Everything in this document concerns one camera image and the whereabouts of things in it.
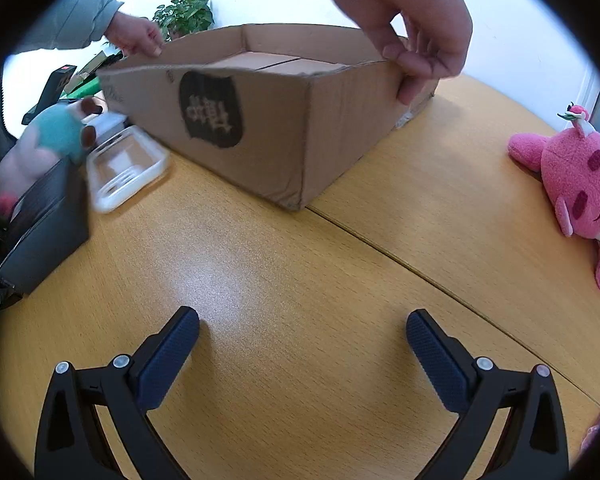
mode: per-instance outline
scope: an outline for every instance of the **metal screw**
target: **metal screw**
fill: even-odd
[[[56,374],[64,374],[69,369],[69,363],[67,361],[60,361],[56,365]]]
[[[478,357],[478,360],[475,362],[478,365],[480,370],[491,370],[493,368],[493,361],[488,357]]]
[[[536,367],[536,372],[538,372],[538,375],[541,377],[548,377],[551,375],[551,370],[549,370],[549,367],[545,365],[538,365]]]
[[[116,368],[124,368],[129,364],[129,356],[128,355],[119,355],[115,359],[113,359],[113,365]]]

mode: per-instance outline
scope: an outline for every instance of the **black logo on box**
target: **black logo on box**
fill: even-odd
[[[240,103],[230,77],[187,72],[180,81],[180,111],[191,137],[232,148],[242,139]]]

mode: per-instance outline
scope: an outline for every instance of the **green object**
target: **green object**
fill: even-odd
[[[214,15],[208,3],[209,0],[171,0],[171,5],[158,6],[154,22],[160,25],[164,40],[177,40],[211,27]]]
[[[69,156],[75,164],[80,164],[85,154],[80,144],[84,124],[66,107],[65,104],[55,104],[42,110],[32,119],[28,128],[35,126],[40,132],[38,146],[48,148],[60,157]]]
[[[96,95],[100,91],[100,80],[95,77],[91,81],[87,81],[84,85],[78,86],[73,92],[71,92],[68,99],[82,99],[89,95]]]

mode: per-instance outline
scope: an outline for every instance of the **plush toy eyebrow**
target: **plush toy eyebrow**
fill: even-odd
[[[596,171],[600,167],[600,150],[596,150],[589,157],[587,165],[591,171]]]
[[[587,200],[589,197],[584,191],[578,193],[575,202],[573,203],[573,217],[577,220],[584,213],[584,208],[587,206]]]

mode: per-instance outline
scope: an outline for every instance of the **textured gripper pad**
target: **textured gripper pad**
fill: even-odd
[[[407,318],[407,341],[445,408],[465,413],[470,404],[468,380],[417,311]]]
[[[136,405],[143,410],[160,406],[171,383],[198,339],[198,313],[190,309],[173,327],[138,375]]]

